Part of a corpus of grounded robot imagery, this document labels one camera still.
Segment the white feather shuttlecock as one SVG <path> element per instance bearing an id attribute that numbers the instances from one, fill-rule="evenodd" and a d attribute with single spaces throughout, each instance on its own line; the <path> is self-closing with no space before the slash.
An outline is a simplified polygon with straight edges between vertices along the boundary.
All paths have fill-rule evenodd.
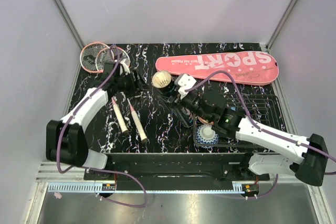
<path id="1" fill-rule="evenodd" d="M 152 77 L 152 84 L 156 88 L 165 88 L 171 81 L 171 74 L 165 70 L 156 72 Z"/>

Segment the black shuttlecock tube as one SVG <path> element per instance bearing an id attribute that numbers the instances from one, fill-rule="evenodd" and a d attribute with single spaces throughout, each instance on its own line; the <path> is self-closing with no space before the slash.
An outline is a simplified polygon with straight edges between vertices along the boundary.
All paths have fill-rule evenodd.
<path id="1" fill-rule="evenodd" d="M 159 92 L 159 99 L 177 116 L 184 127 L 193 125 L 191 112 L 181 105 L 179 87 L 175 85 L 172 75 L 165 70 L 156 72 L 152 77 L 152 85 Z"/>

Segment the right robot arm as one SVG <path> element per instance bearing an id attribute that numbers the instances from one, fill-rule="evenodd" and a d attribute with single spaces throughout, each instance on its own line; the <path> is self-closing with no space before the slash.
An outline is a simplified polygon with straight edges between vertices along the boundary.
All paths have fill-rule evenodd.
<path id="1" fill-rule="evenodd" d="M 250 142 L 274 152 L 251 154 L 248 162 L 238 167 L 242 179 L 273 173 L 295 176 L 311 186 L 322 185 L 328 161 L 328 149 L 322 136 L 299 136 L 261 124 L 247 113 L 230 109 L 219 94 L 190 91 L 182 96 L 172 90 L 161 97 L 175 113 L 190 112 L 211 123 L 219 136 Z"/>

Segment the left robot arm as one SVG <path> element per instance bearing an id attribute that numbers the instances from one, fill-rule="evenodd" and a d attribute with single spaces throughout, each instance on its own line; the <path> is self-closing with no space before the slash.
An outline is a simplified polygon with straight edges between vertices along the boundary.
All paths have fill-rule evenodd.
<path id="1" fill-rule="evenodd" d="M 89 149 L 85 131 L 91 120 L 118 93 L 139 97 L 148 85 L 140 74 L 125 63 L 107 62 L 104 71 L 88 86 L 82 100 L 60 120 L 46 126 L 46 158 L 57 165 L 95 169 L 103 180 L 113 175 L 107 155 Z"/>

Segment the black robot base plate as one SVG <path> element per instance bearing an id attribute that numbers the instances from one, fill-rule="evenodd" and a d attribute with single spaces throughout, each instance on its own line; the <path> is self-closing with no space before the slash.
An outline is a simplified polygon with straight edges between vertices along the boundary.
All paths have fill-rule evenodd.
<path id="1" fill-rule="evenodd" d="M 199 176 L 224 181 L 268 181 L 269 175 L 255 175 L 248 169 L 249 153 L 113 153 L 108 168 L 134 177 Z"/>

